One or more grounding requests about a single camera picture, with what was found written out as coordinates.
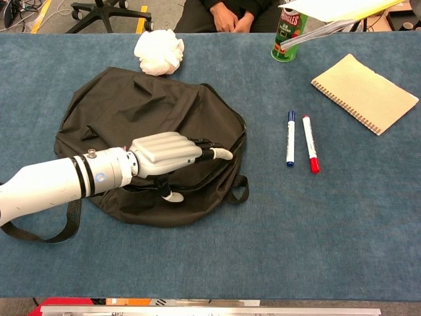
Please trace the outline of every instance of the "paper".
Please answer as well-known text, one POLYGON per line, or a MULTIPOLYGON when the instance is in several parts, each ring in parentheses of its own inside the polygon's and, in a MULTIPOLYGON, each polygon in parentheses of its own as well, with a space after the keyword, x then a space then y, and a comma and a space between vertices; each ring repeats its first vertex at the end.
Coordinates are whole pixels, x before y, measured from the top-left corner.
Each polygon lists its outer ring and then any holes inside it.
POLYGON ((418 102, 417 97, 376 74, 351 54, 311 83, 376 135, 418 102))
POLYGON ((304 33, 303 35, 283 41, 281 43, 281 48, 289 49, 290 47, 300 44, 300 43, 304 43, 305 41, 313 40, 315 38, 323 38, 325 36, 328 36, 330 34, 343 30, 347 26, 352 25, 356 22, 357 22, 356 20, 341 20, 337 22, 331 22, 325 26, 322 26, 321 28, 317 28, 308 33, 304 33))
POLYGON ((295 0, 280 7, 296 10, 323 22, 361 20, 404 0, 295 0))
POLYGON ((168 30, 144 32, 134 47, 140 68, 146 74, 160 76, 172 74, 183 60, 184 43, 168 30))

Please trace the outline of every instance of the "black backpack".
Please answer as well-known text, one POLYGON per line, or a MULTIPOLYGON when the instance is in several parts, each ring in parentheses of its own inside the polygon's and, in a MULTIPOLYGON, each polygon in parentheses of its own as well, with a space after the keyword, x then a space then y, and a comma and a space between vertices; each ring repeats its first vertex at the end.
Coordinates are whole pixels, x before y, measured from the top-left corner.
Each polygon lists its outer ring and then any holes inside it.
MULTIPOLYGON (((245 122, 207 84, 110 67, 74 93, 56 135, 55 153, 64 158, 91 148, 129 148, 135 138, 169 131, 220 143, 234 158, 203 161, 170 174, 172 190, 184 196, 181 203, 165 201, 152 180, 139 177, 89 199, 126 223, 173 227, 194 223, 223 200, 242 203, 248 198, 247 178, 238 174, 245 122), (232 193, 234 187, 244 187, 241 197, 232 193)), ((77 231, 79 220, 80 201, 75 201, 69 203, 66 227, 54 238, 42 240, 12 223, 2 228, 20 239, 60 242, 77 231)))

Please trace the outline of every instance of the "blue marker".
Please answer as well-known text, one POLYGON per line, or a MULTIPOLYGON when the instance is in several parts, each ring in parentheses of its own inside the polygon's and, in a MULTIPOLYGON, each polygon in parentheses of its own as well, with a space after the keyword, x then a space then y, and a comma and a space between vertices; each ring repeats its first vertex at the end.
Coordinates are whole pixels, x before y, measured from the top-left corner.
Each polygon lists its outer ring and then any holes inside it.
POLYGON ((287 167, 294 166, 295 112, 288 112, 287 167))

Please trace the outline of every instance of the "spiral notebook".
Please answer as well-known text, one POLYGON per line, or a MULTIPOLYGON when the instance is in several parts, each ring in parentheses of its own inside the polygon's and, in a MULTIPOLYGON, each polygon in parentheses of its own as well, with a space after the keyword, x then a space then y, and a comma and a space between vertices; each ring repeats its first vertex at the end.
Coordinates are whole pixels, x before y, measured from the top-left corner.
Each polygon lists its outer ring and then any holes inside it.
POLYGON ((384 133, 418 98, 357 61, 352 54, 311 84, 376 135, 384 133))

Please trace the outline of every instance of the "office chair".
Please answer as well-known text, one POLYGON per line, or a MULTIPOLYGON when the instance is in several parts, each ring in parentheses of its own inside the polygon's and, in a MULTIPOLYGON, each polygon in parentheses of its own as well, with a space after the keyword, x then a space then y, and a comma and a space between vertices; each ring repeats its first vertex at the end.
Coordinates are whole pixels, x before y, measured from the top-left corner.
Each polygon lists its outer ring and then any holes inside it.
MULTIPOLYGON (((354 23, 353 27, 350 29, 350 32, 357 31, 357 28, 359 27, 360 23, 361 23, 361 21, 358 21, 358 22, 354 23)), ((367 18, 364 18, 362 20, 362 31, 367 32, 367 18)))
POLYGON ((416 17, 421 20, 421 0, 409 0, 409 4, 416 17))
POLYGON ((145 24, 143 27, 147 31, 153 31, 153 22, 151 21, 151 13, 143 13, 134 10, 128 10, 127 0, 95 0, 93 3, 72 3, 73 11, 72 17, 78 20, 79 23, 73 26, 66 33, 78 33, 92 22, 101 19, 108 33, 112 33, 110 24, 110 16, 127 16, 132 18, 144 18, 145 24), (88 11, 87 16, 83 16, 80 11, 88 11))

